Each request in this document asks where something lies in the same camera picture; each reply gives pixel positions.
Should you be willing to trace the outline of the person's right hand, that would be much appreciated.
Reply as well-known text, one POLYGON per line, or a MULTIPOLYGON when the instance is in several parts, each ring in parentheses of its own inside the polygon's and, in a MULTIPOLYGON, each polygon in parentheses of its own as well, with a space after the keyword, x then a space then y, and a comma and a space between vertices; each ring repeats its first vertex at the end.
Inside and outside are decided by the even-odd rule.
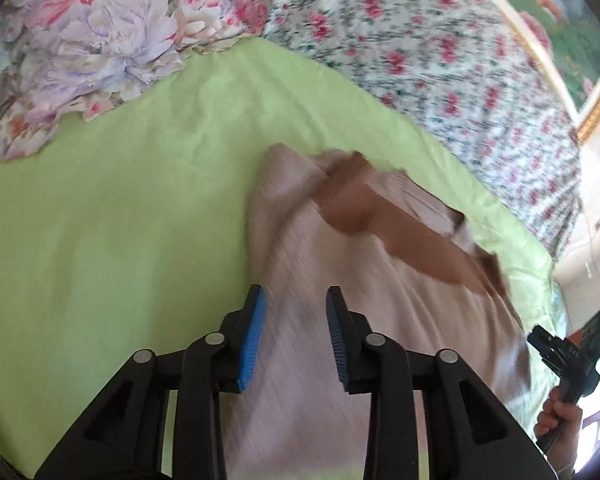
POLYGON ((538 439, 562 428, 554 444, 545 453, 559 479, 571 479, 574 475, 582 416, 583 411, 576 404, 562 400, 560 389, 555 387, 550 390, 536 418, 533 432, 538 439))

